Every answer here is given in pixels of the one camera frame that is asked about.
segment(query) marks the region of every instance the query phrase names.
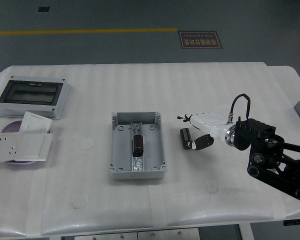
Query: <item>gray plastic box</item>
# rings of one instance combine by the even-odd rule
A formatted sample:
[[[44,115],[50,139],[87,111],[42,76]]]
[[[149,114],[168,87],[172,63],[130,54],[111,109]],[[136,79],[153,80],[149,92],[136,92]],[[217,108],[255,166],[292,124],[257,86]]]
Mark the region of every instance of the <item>gray plastic box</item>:
[[[133,124],[143,137],[142,159],[133,157]],[[113,112],[110,174],[115,180],[158,179],[167,171],[161,114],[159,112]]]

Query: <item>white table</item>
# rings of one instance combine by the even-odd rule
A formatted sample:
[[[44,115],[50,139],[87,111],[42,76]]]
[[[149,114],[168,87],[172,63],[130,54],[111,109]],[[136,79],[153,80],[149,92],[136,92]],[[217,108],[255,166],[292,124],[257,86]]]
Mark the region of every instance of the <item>white table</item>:
[[[0,238],[84,235],[300,218],[300,201],[247,173],[249,150],[219,139],[201,151],[182,148],[182,114],[227,119],[233,99],[251,98],[250,117],[300,145],[300,78],[261,62],[11,66],[10,76],[64,78],[71,85],[52,123],[48,160],[0,163]],[[244,116],[246,102],[235,106]],[[163,179],[112,180],[112,112],[160,112],[168,172]],[[0,117],[0,131],[20,118]]]

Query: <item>wall outlet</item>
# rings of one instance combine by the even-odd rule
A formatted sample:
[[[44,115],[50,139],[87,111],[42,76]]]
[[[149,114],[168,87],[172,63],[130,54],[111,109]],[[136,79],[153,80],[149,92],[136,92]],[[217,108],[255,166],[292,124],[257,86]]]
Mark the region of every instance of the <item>wall outlet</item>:
[[[0,134],[0,163],[14,160],[21,138],[22,133],[18,132]]]

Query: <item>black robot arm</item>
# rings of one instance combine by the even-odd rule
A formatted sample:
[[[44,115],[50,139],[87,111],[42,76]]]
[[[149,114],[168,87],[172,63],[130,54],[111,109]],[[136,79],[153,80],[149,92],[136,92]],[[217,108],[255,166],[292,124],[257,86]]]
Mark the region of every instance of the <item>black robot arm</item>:
[[[300,153],[300,146],[285,143],[275,131],[274,126],[253,118],[239,118],[233,145],[241,151],[251,145],[247,168],[250,176],[300,200],[300,160],[284,154],[284,150]]]

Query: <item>yellow floor line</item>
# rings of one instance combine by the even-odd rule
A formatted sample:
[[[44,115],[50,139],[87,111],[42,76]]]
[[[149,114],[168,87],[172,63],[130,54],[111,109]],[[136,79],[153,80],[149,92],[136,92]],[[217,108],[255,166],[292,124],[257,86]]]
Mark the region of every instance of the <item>yellow floor line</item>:
[[[119,28],[119,29],[74,29],[74,30],[35,30],[35,31],[0,31],[0,35],[34,34],[94,34],[94,33],[141,33],[141,32],[177,32],[177,28]]]

